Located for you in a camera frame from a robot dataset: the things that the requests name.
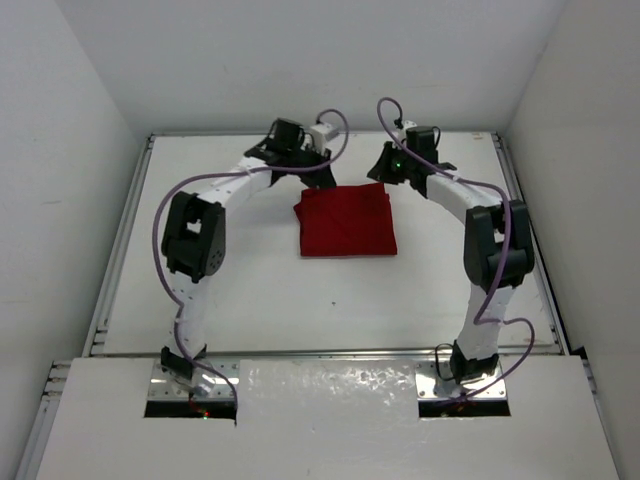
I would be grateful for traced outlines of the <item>red t shirt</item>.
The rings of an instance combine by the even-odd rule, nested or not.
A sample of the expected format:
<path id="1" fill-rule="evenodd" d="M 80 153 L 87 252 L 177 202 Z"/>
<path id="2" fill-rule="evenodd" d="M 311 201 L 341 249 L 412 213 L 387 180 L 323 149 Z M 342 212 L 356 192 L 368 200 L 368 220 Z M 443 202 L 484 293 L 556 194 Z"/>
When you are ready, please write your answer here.
<path id="1" fill-rule="evenodd" d="M 306 258 L 395 256 L 390 196 L 381 183 L 305 189 L 294 206 Z"/>

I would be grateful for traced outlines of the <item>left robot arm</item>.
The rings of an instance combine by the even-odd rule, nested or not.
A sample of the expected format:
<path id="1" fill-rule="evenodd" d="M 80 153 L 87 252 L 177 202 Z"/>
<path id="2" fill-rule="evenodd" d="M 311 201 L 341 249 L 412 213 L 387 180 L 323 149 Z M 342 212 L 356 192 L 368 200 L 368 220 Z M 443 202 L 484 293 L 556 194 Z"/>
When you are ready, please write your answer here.
<path id="1" fill-rule="evenodd" d="M 201 373 L 218 376 L 205 360 L 204 326 L 210 279 L 226 255 L 227 218 L 287 175 L 312 189 L 335 187 L 331 165 L 337 156 L 328 144 L 339 133 L 323 121 L 305 128 L 278 118 L 233 169 L 194 176 L 195 181 L 209 181 L 204 191 L 185 191 L 189 182 L 183 180 L 165 195 L 152 225 L 156 273 L 177 307 L 171 338 L 161 350 L 164 370 L 189 385 Z"/>

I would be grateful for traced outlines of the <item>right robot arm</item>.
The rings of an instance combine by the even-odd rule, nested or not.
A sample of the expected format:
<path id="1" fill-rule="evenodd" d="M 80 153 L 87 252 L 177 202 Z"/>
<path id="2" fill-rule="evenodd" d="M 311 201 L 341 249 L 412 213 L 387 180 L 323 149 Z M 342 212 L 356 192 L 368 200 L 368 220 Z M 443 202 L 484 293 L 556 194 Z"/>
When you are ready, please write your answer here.
<path id="1" fill-rule="evenodd" d="M 459 176 L 439 161 L 440 131 L 397 120 L 368 177 L 408 184 L 464 227 L 463 267 L 471 284 L 464 325 L 452 344 L 450 375 L 458 385 L 495 372 L 498 337 L 510 321 L 506 310 L 515 290 L 534 268 L 527 206 L 491 183 Z"/>

